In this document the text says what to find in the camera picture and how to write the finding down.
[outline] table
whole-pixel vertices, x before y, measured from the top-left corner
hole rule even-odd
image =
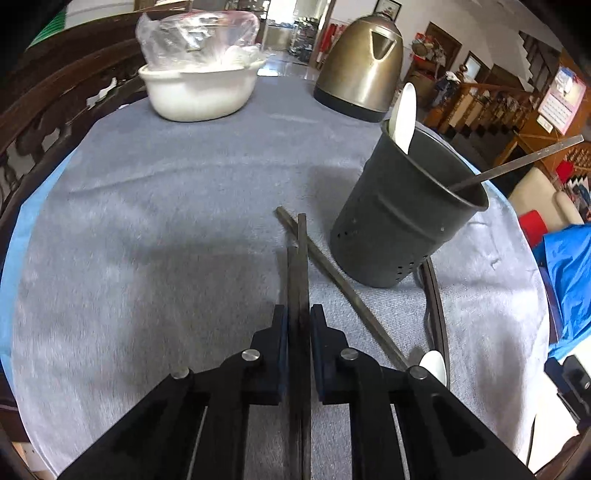
[[[49,193],[14,316],[15,395],[35,449],[62,471],[169,372],[218,366],[286,302],[278,205],[328,231],[380,135],[295,78],[258,79],[222,119],[179,124],[147,100],[91,129]],[[547,354],[535,261],[506,200],[433,255],[449,335],[451,391],[522,457]],[[425,299],[355,284],[411,361],[429,349]],[[389,365],[337,288],[310,266],[310,303],[349,344]],[[285,409],[251,410],[245,478],[283,478]],[[346,407],[313,401],[315,478],[350,478]]]

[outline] kettle base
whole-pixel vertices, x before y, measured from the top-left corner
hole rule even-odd
[[[376,110],[370,110],[369,108],[363,108],[362,106],[349,103],[346,100],[342,100],[326,93],[317,86],[314,87],[314,98],[322,103],[322,105],[327,106],[336,112],[340,112],[353,118],[358,118],[365,122],[376,124],[381,122],[386,116],[386,112],[377,112]]]

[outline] white container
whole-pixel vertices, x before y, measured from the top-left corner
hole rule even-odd
[[[138,71],[146,84],[150,103],[161,116],[176,122],[200,122],[230,115],[241,108],[256,83],[256,73],[265,63],[232,67],[218,72],[165,70],[152,72],[144,65]]]

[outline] black utensil cup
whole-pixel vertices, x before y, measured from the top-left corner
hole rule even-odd
[[[456,153],[418,128],[406,155],[384,120],[382,135],[330,231],[336,262],[364,285],[398,284],[488,208],[481,184],[459,193],[445,187],[473,175]]]

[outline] white spoon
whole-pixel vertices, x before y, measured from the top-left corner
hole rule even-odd
[[[388,133],[392,140],[408,155],[408,146],[414,135],[417,120],[417,92],[412,83],[407,83],[394,104],[388,123]]]
[[[447,387],[447,372],[443,357],[437,350],[425,353],[419,365],[429,370],[429,373]]]

